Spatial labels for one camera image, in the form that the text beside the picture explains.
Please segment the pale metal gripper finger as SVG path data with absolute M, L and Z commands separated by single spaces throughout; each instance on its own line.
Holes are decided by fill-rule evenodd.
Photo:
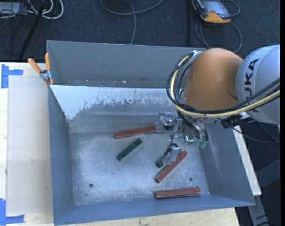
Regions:
M 170 165 L 175 162 L 181 149 L 177 145 L 170 145 L 164 154 L 155 162 L 158 168 Z
M 171 131 L 174 127 L 174 115 L 170 112 L 161 112 L 158 114 L 158 120 L 155 123 L 156 132 Z

